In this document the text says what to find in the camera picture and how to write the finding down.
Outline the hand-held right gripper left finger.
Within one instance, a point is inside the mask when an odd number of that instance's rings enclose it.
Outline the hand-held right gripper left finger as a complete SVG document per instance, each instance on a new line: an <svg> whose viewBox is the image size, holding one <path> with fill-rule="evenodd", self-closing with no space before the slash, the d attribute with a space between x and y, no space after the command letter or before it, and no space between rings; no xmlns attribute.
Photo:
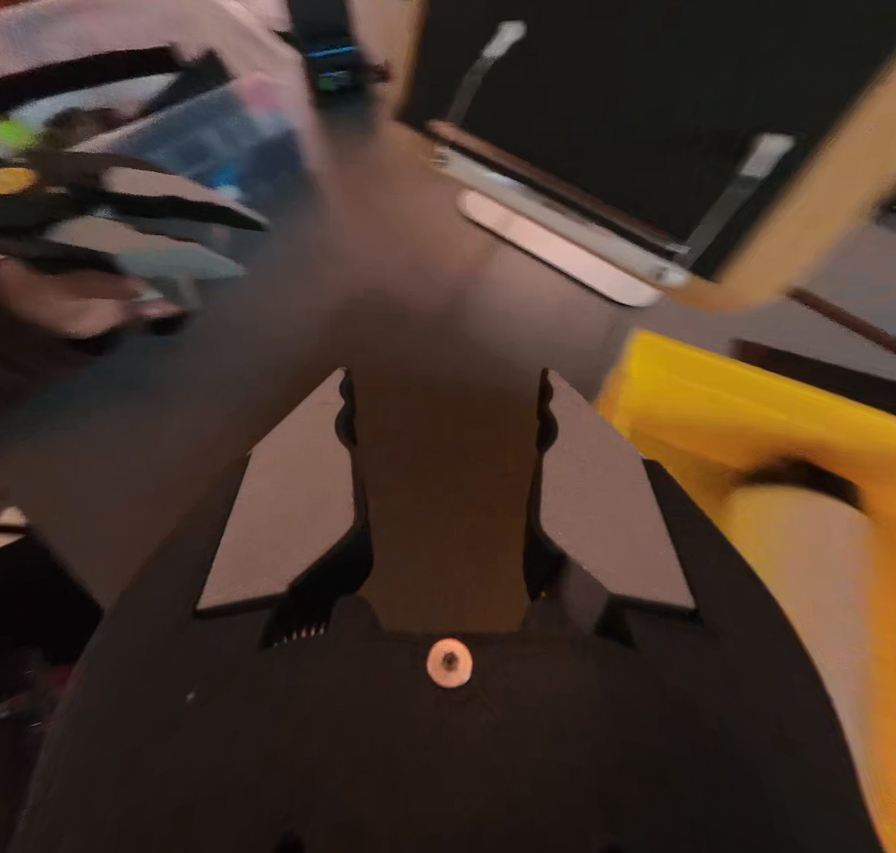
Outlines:
<svg viewBox="0 0 896 853"><path fill-rule="evenodd" d="M196 615L324 630L373 569L350 371L328 376L249 453Z"/></svg>

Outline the clear plastic storage bin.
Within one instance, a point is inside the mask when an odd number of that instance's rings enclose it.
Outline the clear plastic storage bin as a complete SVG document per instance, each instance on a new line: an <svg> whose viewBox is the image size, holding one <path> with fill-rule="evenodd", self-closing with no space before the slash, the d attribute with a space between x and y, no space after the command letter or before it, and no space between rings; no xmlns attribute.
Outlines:
<svg viewBox="0 0 896 853"><path fill-rule="evenodd" d="M230 0L39 0L2 11L2 117L35 136L75 137L75 120L99 127L63 144L74 151L114 154L106 144L130 125L258 75L280 86L303 159L254 209L269 217L306 185L313 158L299 56L263 22Z"/></svg>

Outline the person's left hand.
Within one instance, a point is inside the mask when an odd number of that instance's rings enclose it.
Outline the person's left hand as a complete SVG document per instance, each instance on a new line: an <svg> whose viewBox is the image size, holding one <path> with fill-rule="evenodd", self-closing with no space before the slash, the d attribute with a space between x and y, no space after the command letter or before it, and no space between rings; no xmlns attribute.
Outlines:
<svg viewBox="0 0 896 853"><path fill-rule="evenodd" d="M2 308L15 319L71 339L90 339L133 324L178 321L183 308L152 298L139 278L82 270L49 275L2 257Z"/></svg>

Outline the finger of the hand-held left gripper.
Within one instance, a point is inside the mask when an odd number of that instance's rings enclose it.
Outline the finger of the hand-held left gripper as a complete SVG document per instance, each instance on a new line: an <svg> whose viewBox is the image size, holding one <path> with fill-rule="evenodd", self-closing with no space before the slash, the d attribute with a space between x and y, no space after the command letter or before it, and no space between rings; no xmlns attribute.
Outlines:
<svg viewBox="0 0 896 853"><path fill-rule="evenodd" d="M261 232L263 215L181 175L113 166L104 170L104 204L123 215L175 219Z"/></svg>
<svg viewBox="0 0 896 853"><path fill-rule="evenodd" d="M108 256L126 274L147 279L216 280L245 275L240 264L199 242L145 233L111 219L69 220L44 233L40 241Z"/></svg>

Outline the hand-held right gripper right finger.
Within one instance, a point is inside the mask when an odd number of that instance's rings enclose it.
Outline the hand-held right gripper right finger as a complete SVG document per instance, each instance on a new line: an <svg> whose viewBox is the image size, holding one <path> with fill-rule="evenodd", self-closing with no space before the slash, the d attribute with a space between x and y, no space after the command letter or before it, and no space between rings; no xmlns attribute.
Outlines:
<svg viewBox="0 0 896 853"><path fill-rule="evenodd" d="M537 400L523 579L584 633L612 633L628 609L697 614L645 461L557 372Z"/></svg>

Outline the black wooden book stand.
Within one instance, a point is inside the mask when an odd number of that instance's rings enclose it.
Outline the black wooden book stand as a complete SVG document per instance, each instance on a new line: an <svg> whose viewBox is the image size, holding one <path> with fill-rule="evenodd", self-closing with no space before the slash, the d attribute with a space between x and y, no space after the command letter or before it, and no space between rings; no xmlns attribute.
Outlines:
<svg viewBox="0 0 896 853"><path fill-rule="evenodd" d="M396 119L467 215L706 310L894 227L895 0L413 0Z"/></svg>

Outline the black power bank with display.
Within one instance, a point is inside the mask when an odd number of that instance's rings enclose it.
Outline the black power bank with display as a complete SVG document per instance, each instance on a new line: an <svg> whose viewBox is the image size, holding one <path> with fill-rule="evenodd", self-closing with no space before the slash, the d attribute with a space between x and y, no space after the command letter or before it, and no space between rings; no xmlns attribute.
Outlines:
<svg viewBox="0 0 896 853"><path fill-rule="evenodd" d="M318 105L363 91L369 64L357 40L349 0L285 0L288 39Z"/></svg>

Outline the yellow plastic bin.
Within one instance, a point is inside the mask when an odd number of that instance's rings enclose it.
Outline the yellow plastic bin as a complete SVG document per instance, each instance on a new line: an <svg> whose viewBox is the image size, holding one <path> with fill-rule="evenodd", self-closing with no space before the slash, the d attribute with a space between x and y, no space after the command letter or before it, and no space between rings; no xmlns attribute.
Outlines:
<svg viewBox="0 0 896 853"><path fill-rule="evenodd" d="M894 415L636 331L596 410L722 529L820 668L894 851Z"/></svg>

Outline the blue box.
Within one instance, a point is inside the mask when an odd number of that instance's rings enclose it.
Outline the blue box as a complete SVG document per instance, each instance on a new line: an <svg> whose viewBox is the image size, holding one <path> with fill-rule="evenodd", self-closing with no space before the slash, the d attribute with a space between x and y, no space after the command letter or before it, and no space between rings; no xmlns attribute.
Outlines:
<svg viewBox="0 0 896 853"><path fill-rule="evenodd" d="M134 123L106 151L182 175L253 209L300 175L297 131L279 85L258 75Z"/></svg>

